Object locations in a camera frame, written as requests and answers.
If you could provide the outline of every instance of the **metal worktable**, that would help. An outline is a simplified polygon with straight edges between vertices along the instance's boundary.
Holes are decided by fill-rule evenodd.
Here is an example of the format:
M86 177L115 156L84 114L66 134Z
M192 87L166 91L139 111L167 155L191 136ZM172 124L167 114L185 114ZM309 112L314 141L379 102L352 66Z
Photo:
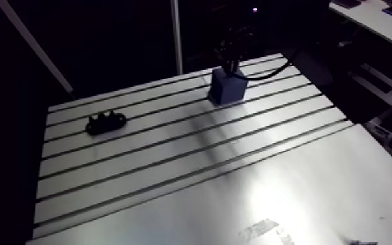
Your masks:
M50 107L28 244L392 244L392 157L360 125L293 66L221 107L210 72ZM110 109L124 128L83 131Z

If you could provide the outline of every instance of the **aluminum t-slot table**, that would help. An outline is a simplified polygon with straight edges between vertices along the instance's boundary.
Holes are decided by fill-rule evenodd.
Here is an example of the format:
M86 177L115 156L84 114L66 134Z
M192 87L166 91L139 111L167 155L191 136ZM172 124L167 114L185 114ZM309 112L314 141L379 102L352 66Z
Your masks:
M28 244L392 244L392 158L360 125L293 66L219 107L210 73L50 107ZM124 128L84 132L110 109Z

